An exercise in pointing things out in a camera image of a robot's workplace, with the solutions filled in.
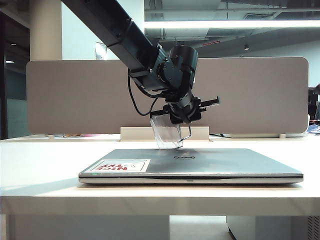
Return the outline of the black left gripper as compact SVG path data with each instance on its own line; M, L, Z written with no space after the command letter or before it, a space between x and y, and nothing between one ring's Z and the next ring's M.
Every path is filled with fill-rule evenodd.
M181 121L185 124L190 124L202 118L202 112L207 110L206 107L218 104L220 104L219 96L207 101L201 101L199 97L193 96L187 106L181 106L179 102L168 102L163 106L162 110L152 111L150 118L169 115L169 119L174 125L181 124Z

